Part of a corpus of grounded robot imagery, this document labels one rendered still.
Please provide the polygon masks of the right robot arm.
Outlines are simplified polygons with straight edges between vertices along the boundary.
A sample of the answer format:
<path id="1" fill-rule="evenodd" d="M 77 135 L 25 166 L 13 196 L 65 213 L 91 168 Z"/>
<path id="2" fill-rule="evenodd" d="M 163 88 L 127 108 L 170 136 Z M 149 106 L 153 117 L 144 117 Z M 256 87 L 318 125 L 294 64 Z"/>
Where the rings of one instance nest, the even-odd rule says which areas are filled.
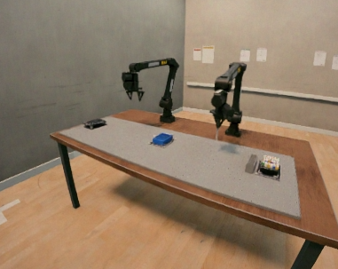
<path id="1" fill-rule="evenodd" d="M 175 116 L 172 115 L 171 113 L 171 109 L 173 106 L 171 93 L 172 93 L 173 84 L 175 81 L 175 76 L 176 76 L 176 72 L 177 72 L 177 68 L 179 67 L 179 64 L 176 62 L 174 58 L 156 59 L 156 60 L 150 60 L 150 61 L 144 61 L 144 62 L 131 63 L 129 65 L 130 71 L 122 72 L 122 81 L 124 82 L 123 88 L 125 89 L 125 91 L 128 91 L 130 88 L 132 89 L 138 88 L 138 82 L 131 82 L 131 81 L 138 81 L 138 75 L 136 75 L 136 73 L 139 73 L 140 70 L 168 65 L 169 66 L 168 81 L 166 84 L 164 95 L 163 97 L 161 97 L 161 100 L 159 103 L 159 106 L 162 108 L 165 107 L 164 109 L 166 109 L 166 111 L 163 109 L 163 115 L 160 115 L 160 118 L 169 119 L 169 120 L 175 118 Z M 174 67 L 171 67 L 171 66 L 174 66 Z M 135 71 L 135 72 L 132 72 L 132 71 Z"/>

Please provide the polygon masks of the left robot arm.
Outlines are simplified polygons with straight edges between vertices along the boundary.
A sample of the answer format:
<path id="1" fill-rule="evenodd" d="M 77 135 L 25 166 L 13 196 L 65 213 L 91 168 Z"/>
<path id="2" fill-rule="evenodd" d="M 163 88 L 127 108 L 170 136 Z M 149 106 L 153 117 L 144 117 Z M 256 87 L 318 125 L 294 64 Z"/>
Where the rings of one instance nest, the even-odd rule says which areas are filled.
<path id="1" fill-rule="evenodd" d="M 233 64 L 238 63 L 238 64 Z M 240 136 L 241 131 L 239 131 L 239 124 L 242 120 L 242 111 L 240 111 L 240 94 L 241 94 L 241 85 L 243 75 L 242 73 L 247 70 L 247 64 L 244 62 L 233 62 L 229 65 L 229 69 L 225 74 L 219 76 L 215 81 L 215 93 L 214 98 L 211 100 L 212 105 L 216 108 L 216 113 L 218 115 L 224 115 L 224 119 L 227 120 L 231 125 L 226 129 L 226 134 L 231 134 L 235 136 Z M 237 74 L 237 71 L 239 74 Z M 221 79 L 220 79 L 221 78 Z M 225 78 L 225 79 L 222 79 Z M 230 79 L 231 78 L 231 79 Z M 232 91 L 232 81 L 235 78 L 234 83 L 234 92 L 233 92 L 233 101 L 232 106 L 227 103 L 228 93 Z M 222 95 L 221 95 L 222 94 Z M 225 101 L 226 99 L 226 101 Z M 227 103 L 225 105 L 225 103 Z M 239 114 L 237 114 L 239 113 Z"/>

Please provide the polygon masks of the blue grid rack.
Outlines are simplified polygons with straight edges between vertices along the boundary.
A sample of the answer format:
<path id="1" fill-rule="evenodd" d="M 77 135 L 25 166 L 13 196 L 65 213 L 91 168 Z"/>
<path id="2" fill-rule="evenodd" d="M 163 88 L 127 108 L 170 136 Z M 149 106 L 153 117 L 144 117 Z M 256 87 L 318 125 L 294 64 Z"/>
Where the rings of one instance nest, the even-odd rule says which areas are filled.
<path id="1" fill-rule="evenodd" d="M 163 134 L 165 134 L 165 137 L 163 137 Z M 164 146 L 164 144 L 167 144 L 168 142 L 170 142 L 173 139 L 173 135 L 168 134 L 168 136 L 166 137 L 166 133 L 161 133 L 158 136 L 156 136 L 156 138 L 153 138 L 153 142 L 154 144 L 162 144 Z"/>

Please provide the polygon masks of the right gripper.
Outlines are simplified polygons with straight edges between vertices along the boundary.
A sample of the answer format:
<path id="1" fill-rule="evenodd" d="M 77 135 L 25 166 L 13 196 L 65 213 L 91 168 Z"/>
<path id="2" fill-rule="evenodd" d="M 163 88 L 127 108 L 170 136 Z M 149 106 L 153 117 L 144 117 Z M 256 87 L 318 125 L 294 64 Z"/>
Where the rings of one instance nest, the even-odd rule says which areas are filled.
<path id="1" fill-rule="evenodd" d="M 142 97 L 143 97 L 143 95 L 144 95 L 145 92 L 144 91 L 139 91 L 139 89 L 143 90 L 143 88 L 136 88 L 136 89 L 130 88 L 129 91 L 126 91 L 126 93 L 127 93 L 127 95 L 128 95 L 128 97 L 129 97 L 130 100 L 132 99 L 132 93 L 134 91 L 134 92 L 138 93 L 138 99 L 139 99 L 139 101 L 141 101 L 141 99 L 142 99 Z M 130 92 L 131 92 L 131 94 L 129 95 Z M 141 94 L 141 97 L 140 97 L 140 94 Z"/>

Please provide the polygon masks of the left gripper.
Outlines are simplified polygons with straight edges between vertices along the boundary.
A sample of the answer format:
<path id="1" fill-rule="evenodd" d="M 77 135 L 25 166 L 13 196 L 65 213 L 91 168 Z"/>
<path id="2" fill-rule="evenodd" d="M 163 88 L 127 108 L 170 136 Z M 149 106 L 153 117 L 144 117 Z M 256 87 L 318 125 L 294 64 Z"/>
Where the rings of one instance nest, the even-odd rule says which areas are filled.
<path id="1" fill-rule="evenodd" d="M 214 119 L 216 121 L 216 127 L 220 129 L 221 125 L 224 123 L 226 119 L 224 119 L 224 115 L 218 115 L 215 110 L 210 110 L 210 113 L 213 112 Z M 212 114 L 212 113 L 211 113 Z M 217 123 L 218 120 L 218 123 Z M 222 120 L 222 121 L 221 121 Z"/>

